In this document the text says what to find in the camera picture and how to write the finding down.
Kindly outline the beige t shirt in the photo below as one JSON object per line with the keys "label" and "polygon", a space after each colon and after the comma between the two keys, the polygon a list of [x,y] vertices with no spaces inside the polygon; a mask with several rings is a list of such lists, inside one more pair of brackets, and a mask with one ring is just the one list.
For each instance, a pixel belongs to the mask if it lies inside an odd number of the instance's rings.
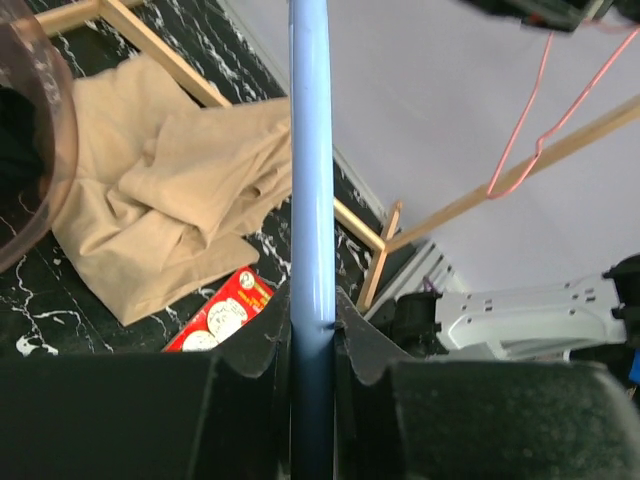
{"label": "beige t shirt", "polygon": [[198,106],[145,55],[72,86],[79,156],[54,235],[123,325],[255,263],[290,195],[290,103]]}

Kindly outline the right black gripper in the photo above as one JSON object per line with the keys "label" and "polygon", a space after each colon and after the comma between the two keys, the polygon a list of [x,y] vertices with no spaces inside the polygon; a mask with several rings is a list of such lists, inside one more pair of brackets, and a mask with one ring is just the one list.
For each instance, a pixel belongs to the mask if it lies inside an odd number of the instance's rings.
{"label": "right black gripper", "polygon": [[639,2],[634,0],[466,0],[464,4],[485,15],[555,32],[572,33],[582,24],[600,22],[611,9],[630,26],[639,25]]}

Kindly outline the blue hanger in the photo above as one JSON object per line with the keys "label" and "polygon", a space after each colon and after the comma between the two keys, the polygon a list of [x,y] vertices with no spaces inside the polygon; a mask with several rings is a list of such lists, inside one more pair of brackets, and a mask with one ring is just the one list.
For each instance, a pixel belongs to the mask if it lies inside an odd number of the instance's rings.
{"label": "blue hanger", "polygon": [[289,4],[293,190],[291,475],[330,479],[334,463],[334,179],[328,6]]}

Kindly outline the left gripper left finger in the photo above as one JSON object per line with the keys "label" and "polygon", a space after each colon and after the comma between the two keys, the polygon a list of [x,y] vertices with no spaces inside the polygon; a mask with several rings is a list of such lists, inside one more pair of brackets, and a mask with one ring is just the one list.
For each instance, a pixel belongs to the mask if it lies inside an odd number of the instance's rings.
{"label": "left gripper left finger", "polygon": [[5,479],[274,479],[286,438],[287,287],[220,346],[1,364]]}

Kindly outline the black t shirt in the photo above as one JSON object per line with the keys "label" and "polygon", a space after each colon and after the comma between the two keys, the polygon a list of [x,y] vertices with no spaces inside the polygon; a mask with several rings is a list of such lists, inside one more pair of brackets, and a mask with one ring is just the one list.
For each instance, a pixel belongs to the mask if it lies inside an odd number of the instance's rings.
{"label": "black t shirt", "polygon": [[21,190],[40,177],[44,163],[35,146],[35,107],[18,91],[1,87],[1,189]]}

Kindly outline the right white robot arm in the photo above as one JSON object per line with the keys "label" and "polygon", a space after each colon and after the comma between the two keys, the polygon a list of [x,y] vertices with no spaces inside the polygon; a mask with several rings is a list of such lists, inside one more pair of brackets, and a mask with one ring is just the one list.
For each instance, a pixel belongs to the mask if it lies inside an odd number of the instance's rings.
{"label": "right white robot arm", "polygon": [[[422,224],[391,238],[386,252],[430,233],[480,205],[511,194],[524,180],[635,120],[639,100],[632,98],[551,147],[544,144],[560,130],[639,33],[636,1],[475,1],[486,15],[513,17],[529,28],[551,34],[600,25],[610,9],[626,22],[628,35],[598,70],[558,122],[535,143],[533,155],[504,168],[522,126],[515,125],[496,169],[483,186],[433,214]],[[449,353],[496,344],[501,359],[520,360],[605,344],[639,346],[639,258],[631,256],[602,273],[555,286],[488,293],[430,292],[421,306],[431,331]]]}

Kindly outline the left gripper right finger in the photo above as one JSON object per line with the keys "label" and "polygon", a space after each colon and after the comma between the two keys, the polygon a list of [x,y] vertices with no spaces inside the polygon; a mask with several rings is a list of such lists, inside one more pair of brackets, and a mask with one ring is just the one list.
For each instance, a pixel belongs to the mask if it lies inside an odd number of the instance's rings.
{"label": "left gripper right finger", "polygon": [[341,479],[635,479],[639,414],[600,365],[415,359],[336,294]]}

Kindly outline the pink wire hanger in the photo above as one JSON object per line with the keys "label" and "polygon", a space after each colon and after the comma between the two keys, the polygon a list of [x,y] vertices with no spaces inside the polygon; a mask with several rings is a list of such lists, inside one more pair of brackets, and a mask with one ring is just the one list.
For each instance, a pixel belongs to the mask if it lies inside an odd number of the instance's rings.
{"label": "pink wire hanger", "polygon": [[635,95],[638,60],[637,26],[591,24],[573,38],[551,34],[533,91],[488,181],[486,197],[513,193],[542,165],[555,139]]}

